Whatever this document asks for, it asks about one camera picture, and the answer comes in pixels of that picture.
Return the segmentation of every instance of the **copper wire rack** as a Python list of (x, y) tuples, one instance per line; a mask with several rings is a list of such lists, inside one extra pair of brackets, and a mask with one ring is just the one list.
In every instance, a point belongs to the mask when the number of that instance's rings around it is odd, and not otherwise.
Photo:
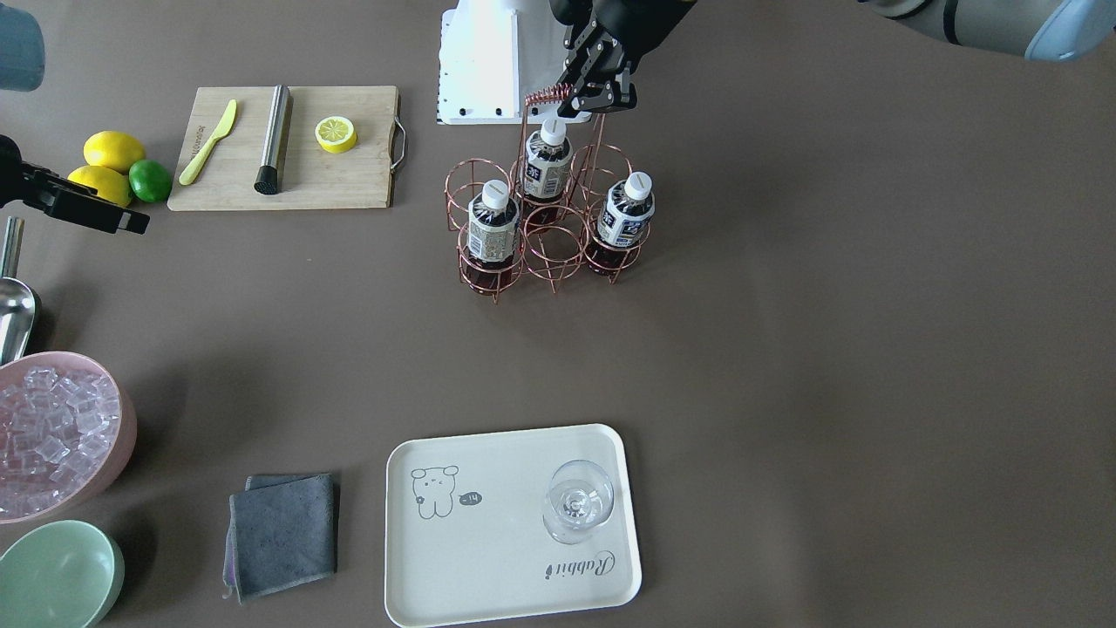
[[(555, 85), (527, 96), (520, 120), (519, 151), (511, 167), (504, 170), (494, 161), (471, 157), (454, 165), (445, 176), (446, 226), (458, 232), (458, 278), (474, 291), (491, 296), (493, 302), (499, 302), (500, 294), (525, 272), (547, 281), (555, 293), (564, 280), (584, 265), (607, 276), (609, 282), (616, 282), (639, 257), (651, 232), (648, 225), (637, 243), (620, 249), (602, 241), (593, 228), (604, 207), (608, 187), (633, 171), (624, 151), (604, 143), (604, 114), (594, 115), (589, 141), (575, 151), (570, 176), (557, 199), (539, 202), (523, 191), (520, 168), (527, 158), (527, 112), (535, 105), (566, 99), (570, 89), (569, 85)], [(469, 202), (480, 193), (484, 182), (492, 178), (508, 183), (520, 207), (519, 247), (511, 261), (499, 268), (482, 267), (471, 260), (468, 247)], [(596, 250), (612, 251), (614, 261), (605, 264), (590, 259), (587, 255), (590, 244)]]

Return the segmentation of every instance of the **cutting board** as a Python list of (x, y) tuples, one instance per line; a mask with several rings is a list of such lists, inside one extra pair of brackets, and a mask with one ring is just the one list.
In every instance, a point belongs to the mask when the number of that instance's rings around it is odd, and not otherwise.
[[(280, 192), (267, 195), (252, 184), (260, 167), (273, 93), (275, 86), (198, 89), (167, 206), (175, 211), (391, 206), (397, 87), (290, 87)], [(179, 184), (179, 175), (209, 138), (230, 99), (237, 100), (232, 132), (218, 142), (192, 184)], [(334, 154), (318, 145), (314, 129), (329, 115), (353, 120), (356, 146)]]

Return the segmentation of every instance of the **bottle label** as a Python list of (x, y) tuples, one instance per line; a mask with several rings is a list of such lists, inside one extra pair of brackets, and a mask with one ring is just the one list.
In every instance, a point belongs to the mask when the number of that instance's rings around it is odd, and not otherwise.
[(532, 135), (528, 141), (523, 192), (536, 199), (550, 200), (565, 191), (574, 154), (566, 149), (564, 149), (566, 154), (560, 157), (555, 154), (543, 154), (542, 151), (546, 148), (541, 144), (542, 139), (537, 135)]
[(597, 218), (597, 234), (606, 244), (616, 248), (628, 248), (639, 243), (647, 222), (655, 213), (654, 201), (648, 199), (645, 209), (646, 211), (639, 215), (628, 215), (609, 197), (605, 209), (600, 211), (600, 216)]
[(481, 261), (503, 261), (519, 245), (518, 221), (490, 226), (469, 215), (469, 252)]

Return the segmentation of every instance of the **tray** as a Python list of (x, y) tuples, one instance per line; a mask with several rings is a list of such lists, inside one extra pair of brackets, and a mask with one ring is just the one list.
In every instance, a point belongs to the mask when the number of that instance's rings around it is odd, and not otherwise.
[[(542, 499), (579, 458), (608, 473), (616, 501), (593, 537), (564, 545)], [(384, 608), (404, 628), (620, 606), (643, 580), (624, 444), (608, 426), (410, 441), (387, 461), (385, 510)]]
[[(252, 189), (271, 113), (269, 87), (201, 87), (194, 97), (174, 183), (166, 205), (175, 211), (365, 209), (392, 204), (392, 143), (400, 90), (393, 86), (290, 87), (290, 126), (281, 191)], [(218, 142), (190, 185), (179, 174), (209, 138), (230, 99), (237, 120)], [(314, 128), (328, 115), (344, 115), (357, 132), (356, 146), (339, 154), (318, 146)]]

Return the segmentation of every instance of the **green bowl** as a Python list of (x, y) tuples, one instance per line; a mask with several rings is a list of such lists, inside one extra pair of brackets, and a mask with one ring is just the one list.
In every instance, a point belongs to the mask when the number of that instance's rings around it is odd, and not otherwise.
[(124, 580), (121, 549), (84, 521), (56, 521), (16, 541), (0, 557), (0, 625), (87, 628), (116, 601)]

